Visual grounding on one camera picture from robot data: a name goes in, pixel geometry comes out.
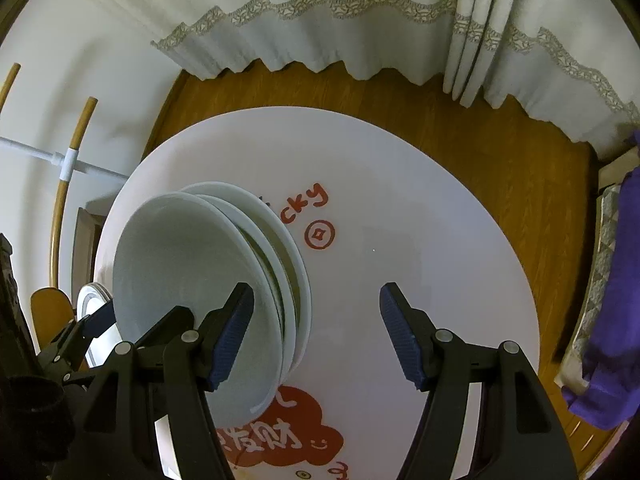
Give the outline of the wooden chair white connectors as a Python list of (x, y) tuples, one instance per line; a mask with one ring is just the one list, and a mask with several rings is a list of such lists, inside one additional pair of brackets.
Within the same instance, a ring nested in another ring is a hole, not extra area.
[(49, 240), (49, 286), (36, 290), (30, 297), (30, 313), (32, 314), (32, 324), (34, 324), (39, 347), (42, 347), (54, 336), (55, 330), (76, 318), (72, 303), (66, 293), (58, 287), (60, 284), (58, 280), (60, 279), (60, 248), (64, 210), (70, 181), (74, 173), (81, 172), (93, 177), (107, 178), (107, 180), (118, 184), (124, 184), (128, 179), (124, 174), (94, 166), (78, 159), (82, 140), (84, 140), (89, 122), (97, 105), (98, 99), (94, 96), (89, 96), (64, 154), (43, 151), (40, 148), (34, 148), (4, 136), (1, 138), (2, 148), (8, 148), (9, 150), (45, 160), (58, 168), (58, 185), (56, 186), (52, 207)]

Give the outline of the pink round table mat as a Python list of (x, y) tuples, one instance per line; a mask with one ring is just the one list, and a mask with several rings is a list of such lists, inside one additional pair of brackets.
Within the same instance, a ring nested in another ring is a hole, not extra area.
[(384, 327), (388, 282), (461, 339), (513, 340), (538, 362), (532, 292), (483, 205), (407, 142), (326, 110), (239, 110), (164, 142), (116, 197), (96, 280), (111, 284), (117, 240), (143, 202), (202, 181), (270, 205), (303, 257), (314, 307), (303, 362), (270, 410), (219, 435), (238, 478), (397, 477), (426, 396), (402, 374)]

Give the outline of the small white bowl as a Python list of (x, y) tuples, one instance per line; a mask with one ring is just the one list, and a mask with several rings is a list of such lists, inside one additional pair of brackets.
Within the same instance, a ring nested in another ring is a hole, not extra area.
[(280, 218), (259, 197), (226, 182), (200, 182), (183, 189), (183, 192), (198, 196), (206, 194), (226, 200), (247, 214), (262, 230), (279, 256), (290, 283), (295, 308), (296, 345), (291, 375), (303, 361), (311, 331), (311, 290), (303, 258), (294, 238)]

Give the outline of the purple cloth on sofa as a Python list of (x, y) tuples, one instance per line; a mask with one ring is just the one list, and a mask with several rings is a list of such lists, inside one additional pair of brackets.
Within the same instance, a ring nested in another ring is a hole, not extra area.
[(627, 171), (617, 199), (611, 270), (602, 307), (579, 358), (584, 391), (565, 385), (572, 413), (600, 429), (612, 429), (639, 408), (639, 169)]

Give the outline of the white bowl red label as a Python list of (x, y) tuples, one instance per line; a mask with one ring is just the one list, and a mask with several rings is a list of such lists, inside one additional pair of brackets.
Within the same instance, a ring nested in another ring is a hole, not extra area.
[(283, 339), (283, 365), (280, 382), (285, 382), (293, 365), (297, 334), (294, 301), (288, 282), (288, 274), (286, 274), (285, 268), (268, 238), (247, 214), (222, 198), (206, 194), (198, 194), (198, 197), (211, 203), (225, 214), (242, 231), (250, 246), (260, 257), (262, 266), (268, 275), (273, 298), (276, 300), (280, 312)]

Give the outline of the brown sofa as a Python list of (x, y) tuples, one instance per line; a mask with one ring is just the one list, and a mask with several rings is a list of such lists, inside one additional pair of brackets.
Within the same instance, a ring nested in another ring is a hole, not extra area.
[(585, 356), (594, 323), (602, 309), (603, 297), (611, 273), (618, 225), (618, 199), (626, 175), (639, 166), (639, 148), (635, 146), (604, 166), (598, 175), (594, 246), (588, 281), (574, 330), (554, 382), (572, 393), (584, 394), (589, 380), (584, 377)]

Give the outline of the white bowl grey band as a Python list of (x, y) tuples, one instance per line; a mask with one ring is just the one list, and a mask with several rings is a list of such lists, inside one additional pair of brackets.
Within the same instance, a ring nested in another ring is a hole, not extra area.
[(122, 338), (138, 341), (173, 307), (195, 323), (224, 306), (236, 284), (249, 284), (254, 312), (229, 377), (207, 402), (216, 426), (239, 427), (268, 408), (283, 365), (280, 318), (253, 249), (215, 206), (173, 192), (143, 203), (120, 234), (113, 304)]

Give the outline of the white curtain lace trim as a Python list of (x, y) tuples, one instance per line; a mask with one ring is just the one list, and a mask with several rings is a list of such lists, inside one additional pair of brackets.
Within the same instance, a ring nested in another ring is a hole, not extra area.
[(602, 159), (639, 127), (639, 48), (611, 0), (98, 0), (183, 70), (260, 61), (366, 80), (435, 75), (463, 106), (517, 99)]

